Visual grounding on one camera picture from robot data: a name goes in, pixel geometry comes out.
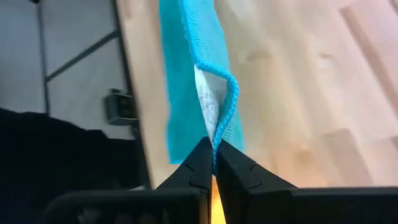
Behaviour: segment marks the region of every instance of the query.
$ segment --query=dark floor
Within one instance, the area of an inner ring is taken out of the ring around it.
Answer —
[[[0,107],[133,138],[106,124],[102,105],[109,88],[127,90],[112,0],[40,4],[0,1]]]

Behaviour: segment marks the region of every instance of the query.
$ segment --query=turquoise fabric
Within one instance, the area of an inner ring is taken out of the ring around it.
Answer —
[[[172,163],[182,162],[207,136],[195,85],[193,66],[227,80],[228,91],[213,138],[213,162],[221,138],[243,150],[236,109],[239,87],[232,76],[224,33],[212,0],[160,0],[170,118],[167,142]]]

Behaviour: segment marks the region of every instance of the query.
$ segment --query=light wood surface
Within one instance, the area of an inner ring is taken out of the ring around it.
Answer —
[[[248,156],[299,187],[398,185],[392,2],[215,0],[215,7],[241,89]],[[156,187],[177,168],[165,144],[159,3],[118,0],[118,8]]]

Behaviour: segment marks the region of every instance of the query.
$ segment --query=wooden table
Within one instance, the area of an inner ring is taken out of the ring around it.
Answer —
[[[215,0],[245,153],[299,187],[397,185],[398,16],[387,0]],[[158,0],[118,0],[152,186],[176,168]]]

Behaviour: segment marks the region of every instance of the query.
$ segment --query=folded cloth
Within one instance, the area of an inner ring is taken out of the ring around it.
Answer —
[[[160,23],[170,101],[170,160],[182,162],[205,136],[212,140],[214,163],[221,139],[243,150],[239,87],[213,0],[160,0]]]

